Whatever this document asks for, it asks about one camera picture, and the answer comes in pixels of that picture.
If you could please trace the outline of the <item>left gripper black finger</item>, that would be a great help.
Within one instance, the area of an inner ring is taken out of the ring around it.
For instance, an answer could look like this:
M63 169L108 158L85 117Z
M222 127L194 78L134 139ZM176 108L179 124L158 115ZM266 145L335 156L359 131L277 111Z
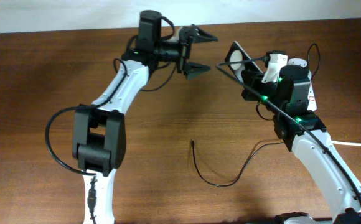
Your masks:
M217 42L218 38L209 32L204 31L199 26L192 24L191 28L193 30L193 43L204 43L204 42Z
M209 65L203 65L194 62L187 62L185 65L185 76L187 80L198 77L201 73L207 72L210 70Z

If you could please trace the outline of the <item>black smartphone with lit screen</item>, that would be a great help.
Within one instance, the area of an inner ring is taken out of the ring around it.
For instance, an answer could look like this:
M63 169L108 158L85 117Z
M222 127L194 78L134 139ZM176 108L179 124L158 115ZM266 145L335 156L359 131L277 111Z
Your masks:
M231 44L225 61L231 62L228 67L239 81L246 84L259 84L262 81L263 72L256 64L259 57L251 58L237 41Z

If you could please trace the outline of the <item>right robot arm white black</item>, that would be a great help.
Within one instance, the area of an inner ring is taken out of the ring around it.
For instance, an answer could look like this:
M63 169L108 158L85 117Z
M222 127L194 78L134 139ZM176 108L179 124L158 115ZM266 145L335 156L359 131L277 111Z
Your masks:
M274 131L304 165L324 197L333 223L361 223L361 183L337 152L314 110L309 70L286 65L276 88L260 100L273 112Z

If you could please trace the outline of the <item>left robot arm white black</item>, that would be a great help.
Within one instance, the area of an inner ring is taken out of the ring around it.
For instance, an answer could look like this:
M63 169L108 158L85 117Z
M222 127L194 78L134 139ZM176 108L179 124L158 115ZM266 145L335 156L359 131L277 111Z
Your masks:
M216 36L195 24L163 36L165 19L157 11L140 13L138 34L128 40L114 79L91 105L75 111L72 156L83 171L84 223L115 222L113 185L126 152L125 114L159 63L173 62L173 70L188 79L210 70L189 57L192 44L213 42Z

